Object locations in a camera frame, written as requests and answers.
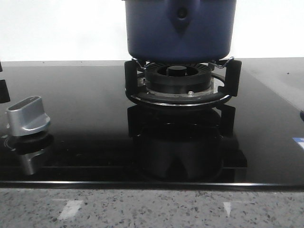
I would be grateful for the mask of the light blue bowl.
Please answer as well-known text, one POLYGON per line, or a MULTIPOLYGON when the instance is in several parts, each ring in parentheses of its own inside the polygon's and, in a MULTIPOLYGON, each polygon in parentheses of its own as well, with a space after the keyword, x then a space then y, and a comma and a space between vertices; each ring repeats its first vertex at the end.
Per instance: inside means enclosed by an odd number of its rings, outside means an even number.
POLYGON ((304 111, 303 110, 300 111, 300 118, 302 121, 304 121, 304 111))

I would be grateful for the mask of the dark blue cooking pot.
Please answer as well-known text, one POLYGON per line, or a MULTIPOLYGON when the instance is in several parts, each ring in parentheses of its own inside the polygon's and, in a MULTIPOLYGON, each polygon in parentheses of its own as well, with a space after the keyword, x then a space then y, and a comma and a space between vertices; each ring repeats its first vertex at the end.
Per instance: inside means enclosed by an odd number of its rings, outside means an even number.
POLYGON ((160 63, 202 63, 230 52, 235 0, 126 0, 129 54, 160 63))

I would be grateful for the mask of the black metal pot support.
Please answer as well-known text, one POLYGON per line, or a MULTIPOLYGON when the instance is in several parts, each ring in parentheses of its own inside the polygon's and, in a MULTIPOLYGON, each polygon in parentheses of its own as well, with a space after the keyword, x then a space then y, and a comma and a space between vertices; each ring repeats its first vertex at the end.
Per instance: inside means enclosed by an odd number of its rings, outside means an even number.
POLYGON ((124 64, 125 94, 135 104, 163 108, 217 106, 238 95, 242 62, 169 64, 133 58, 124 64))

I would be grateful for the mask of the black left pot support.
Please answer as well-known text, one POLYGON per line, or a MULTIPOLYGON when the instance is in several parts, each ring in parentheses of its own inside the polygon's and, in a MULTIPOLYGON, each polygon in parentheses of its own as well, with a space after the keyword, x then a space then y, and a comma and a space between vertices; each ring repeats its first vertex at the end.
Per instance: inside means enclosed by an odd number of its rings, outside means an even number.
POLYGON ((8 103, 10 102, 10 95, 7 88, 7 84, 5 79, 0 80, 0 103, 8 103))

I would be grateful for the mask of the black glass stove top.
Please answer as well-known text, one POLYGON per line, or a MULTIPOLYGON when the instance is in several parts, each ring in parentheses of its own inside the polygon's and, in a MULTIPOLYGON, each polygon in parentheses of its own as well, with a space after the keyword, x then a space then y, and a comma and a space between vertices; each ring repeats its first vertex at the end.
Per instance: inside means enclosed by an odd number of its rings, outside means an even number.
POLYGON ((1 187, 304 188, 302 58, 243 59, 238 96, 201 111, 155 110, 124 93, 123 62, 4 63, 1 187), (50 125, 15 137, 7 108, 41 96, 50 125))

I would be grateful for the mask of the silver stove control knob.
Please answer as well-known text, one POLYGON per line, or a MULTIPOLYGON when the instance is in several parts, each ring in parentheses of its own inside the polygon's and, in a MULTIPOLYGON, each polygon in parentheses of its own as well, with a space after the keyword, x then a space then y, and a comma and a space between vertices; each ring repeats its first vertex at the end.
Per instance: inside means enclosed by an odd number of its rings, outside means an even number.
POLYGON ((10 135, 19 137, 42 132, 50 125, 41 96, 30 96, 6 110, 10 135))

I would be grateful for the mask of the blue white sticker label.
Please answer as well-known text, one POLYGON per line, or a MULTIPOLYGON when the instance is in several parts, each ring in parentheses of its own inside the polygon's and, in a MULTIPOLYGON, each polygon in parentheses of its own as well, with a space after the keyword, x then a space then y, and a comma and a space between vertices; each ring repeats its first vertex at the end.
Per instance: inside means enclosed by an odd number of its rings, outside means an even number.
POLYGON ((293 137, 293 140, 304 150, 304 138, 293 137))

